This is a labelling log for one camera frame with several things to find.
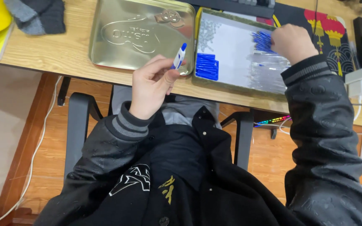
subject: wooden floor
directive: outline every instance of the wooden floor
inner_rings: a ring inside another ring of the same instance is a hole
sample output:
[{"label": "wooden floor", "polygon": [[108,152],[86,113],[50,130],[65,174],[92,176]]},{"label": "wooden floor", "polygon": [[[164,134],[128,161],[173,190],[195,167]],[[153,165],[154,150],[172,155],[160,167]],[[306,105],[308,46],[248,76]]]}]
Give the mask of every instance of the wooden floor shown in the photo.
[{"label": "wooden floor", "polygon": [[[103,116],[107,115],[111,85],[72,79],[67,96],[70,96],[73,92],[83,92],[93,95]],[[242,110],[248,109],[221,104],[220,111],[222,114],[219,115],[219,119],[222,121],[231,113]],[[59,107],[55,104],[47,119],[44,140],[34,160],[33,177],[30,187],[21,204],[21,207],[31,208],[33,213],[41,212],[48,200],[61,192],[65,165],[67,119],[68,105]],[[90,117],[89,132],[95,124],[96,121]],[[224,130],[229,132],[233,137],[233,150],[236,124],[230,124]],[[355,130],[362,132],[362,128],[360,127],[355,127]],[[269,188],[282,203],[286,201],[284,175],[295,166],[291,157],[294,148],[296,148],[296,145],[287,134],[279,132],[276,139],[271,140],[269,130],[259,128],[254,128],[253,130],[248,171]]]}]

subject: left hand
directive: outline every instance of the left hand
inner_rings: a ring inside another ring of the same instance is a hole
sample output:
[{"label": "left hand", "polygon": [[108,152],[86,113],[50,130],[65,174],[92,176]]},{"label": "left hand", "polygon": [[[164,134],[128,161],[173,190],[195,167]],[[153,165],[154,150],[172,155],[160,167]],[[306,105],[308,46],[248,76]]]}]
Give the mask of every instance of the left hand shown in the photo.
[{"label": "left hand", "polygon": [[180,76],[177,70],[169,70],[173,61],[157,55],[133,72],[132,103],[129,109],[133,116],[146,120],[159,110],[164,97],[170,94],[174,82]]}]

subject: ribbed cuff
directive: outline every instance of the ribbed cuff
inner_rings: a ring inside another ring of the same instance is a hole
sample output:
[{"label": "ribbed cuff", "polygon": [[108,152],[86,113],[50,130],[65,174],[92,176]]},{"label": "ribbed cuff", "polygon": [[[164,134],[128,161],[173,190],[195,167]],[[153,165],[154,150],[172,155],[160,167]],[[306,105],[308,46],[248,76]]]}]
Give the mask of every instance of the ribbed cuff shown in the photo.
[{"label": "ribbed cuff", "polygon": [[109,123],[106,123],[107,128],[111,133],[126,141],[140,141],[148,135],[148,125],[153,121],[154,116],[148,120],[138,119],[129,113],[130,101],[122,104],[119,114]]},{"label": "ribbed cuff", "polygon": [[331,74],[331,71],[326,63],[326,56],[319,54],[294,64],[282,73],[282,78],[286,86],[291,86],[305,79],[328,74]]}]

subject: metal tin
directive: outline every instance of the metal tin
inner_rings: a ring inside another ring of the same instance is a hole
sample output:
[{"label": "metal tin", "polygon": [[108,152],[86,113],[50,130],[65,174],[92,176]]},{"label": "metal tin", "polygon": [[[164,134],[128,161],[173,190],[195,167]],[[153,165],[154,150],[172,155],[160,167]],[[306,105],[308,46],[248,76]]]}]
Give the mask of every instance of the metal tin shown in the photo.
[{"label": "metal tin", "polygon": [[174,58],[187,43],[187,64],[194,66],[195,10],[174,0],[99,0],[89,43],[89,58],[99,66],[138,69],[158,54]]}]

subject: blue pen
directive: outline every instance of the blue pen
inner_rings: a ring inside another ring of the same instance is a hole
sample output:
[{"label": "blue pen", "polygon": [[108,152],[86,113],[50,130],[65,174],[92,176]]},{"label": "blue pen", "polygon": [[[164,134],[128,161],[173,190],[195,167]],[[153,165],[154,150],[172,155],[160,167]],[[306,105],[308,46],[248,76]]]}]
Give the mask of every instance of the blue pen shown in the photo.
[{"label": "blue pen", "polygon": [[184,57],[185,57],[185,49],[186,48],[187,48],[187,44],[184,43],[181,46],[181,48],[179,49],[179,51],[177,53],[177,56],[175,56],[173,65],[171,66],[170,69],[178,70],[181,67],[182,61],[184,60]]}]

